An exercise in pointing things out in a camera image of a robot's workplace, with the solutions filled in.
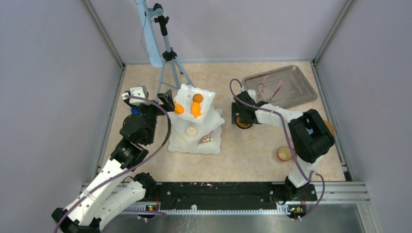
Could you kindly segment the white round bun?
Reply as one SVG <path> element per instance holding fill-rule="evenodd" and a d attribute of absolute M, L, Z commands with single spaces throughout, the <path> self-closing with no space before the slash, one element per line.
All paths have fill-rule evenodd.
<path fill-rule="evenodd" d="M 185 131 L 187 138 L 195 139 L 198 136 L 198 128 L 196 126 L 188 126 Z"/>

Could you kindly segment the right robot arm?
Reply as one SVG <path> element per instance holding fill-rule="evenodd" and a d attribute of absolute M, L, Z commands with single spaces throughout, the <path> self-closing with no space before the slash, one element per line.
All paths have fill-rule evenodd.
<path fill-rule="evenodd" d="M 248 91 L 234 96 L 234 121 L 265 124 L 283 129 L 295 168 L 285 179 L 282 191 L 291 200 L 304 195 L 320 160 L 335 144 L 333 133 L 314 109 L 291 111 L 265 101 L 255 102 Z"/>

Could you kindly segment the orange brown cup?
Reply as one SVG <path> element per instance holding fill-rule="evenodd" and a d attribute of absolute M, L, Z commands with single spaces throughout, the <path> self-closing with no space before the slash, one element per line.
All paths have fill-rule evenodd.
<path fill-rule="evenodd" d="M 289 161 L 290 159 L 292 159 L 292 152 L 288 147 L 280 147 L 277 150 L 277 158 L 282 162 Z"/>

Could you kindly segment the white tiered pillow stand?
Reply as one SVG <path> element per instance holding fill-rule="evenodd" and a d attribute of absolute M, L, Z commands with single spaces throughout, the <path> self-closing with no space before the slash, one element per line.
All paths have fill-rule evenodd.
<path fill-rule="evenodd" d="M 212 102 L 216 93 L 182 84 L 173 98 L 169 114 L 172 132 L 168 151 L 192 154 L 220 154 L 223 110 Z"/>

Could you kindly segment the round orange cookie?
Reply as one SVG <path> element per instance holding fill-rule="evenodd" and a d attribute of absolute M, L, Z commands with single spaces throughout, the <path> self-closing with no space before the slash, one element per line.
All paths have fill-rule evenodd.
<path fill-rule="evenodd" d="M 195 94 L 193 95 L 192 100 L 195 103 L 201 103 L 204 100 L 204 97 L 202 94 Z"/>

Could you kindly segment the small white decorated cake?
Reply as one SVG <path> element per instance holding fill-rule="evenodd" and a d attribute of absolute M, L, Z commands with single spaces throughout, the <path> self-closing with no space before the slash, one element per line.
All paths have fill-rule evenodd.
<path fill-rule="evenodd" d="M 204 144 L 204 143 L 209 143 L 213 141 L 213 137 L 210 134 L 207 134 L 205 136 L 203 136 L 202 138 L 200 138 L 198 144 Z"/>

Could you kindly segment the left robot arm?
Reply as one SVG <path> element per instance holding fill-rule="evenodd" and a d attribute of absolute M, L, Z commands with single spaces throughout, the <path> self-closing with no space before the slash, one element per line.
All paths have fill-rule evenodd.
<path fill-rule="evenodd" d="M 126 187 L 111 196 L 118 184 L 163 149 L 171 135 L 170 113 L 175 110 L 172 91 L 158 93 L 155 100 L 147 97 L 144 86 L 139 86 L 135 92 L 122 94 L 123 101 L 139 113 L 124 119 L 120 129 L 121 141 L 88 187 L 72 203 L 53 211 L 54 232 L 100 233 L 133 202 L 154 198 L 156 182 L 148 173 L 136 175 Z M 145 146 L 154 142 L 158 116 L 166 117 L 167 133 L 158 148 L 149 153 Z"/>

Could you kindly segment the orange cookie pieces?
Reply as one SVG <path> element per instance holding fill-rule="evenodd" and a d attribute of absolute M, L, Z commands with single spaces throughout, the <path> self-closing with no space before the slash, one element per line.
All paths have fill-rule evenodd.
<path fill-rule="evenodd" d="M 190 112 L 194 116 L 194 118 L 198 118 L 199 116 L 201 116 L 202 113 L 201 113 L 200 103 L 193 102 L 192 105 L 191 105 L 191 111 Z"/>

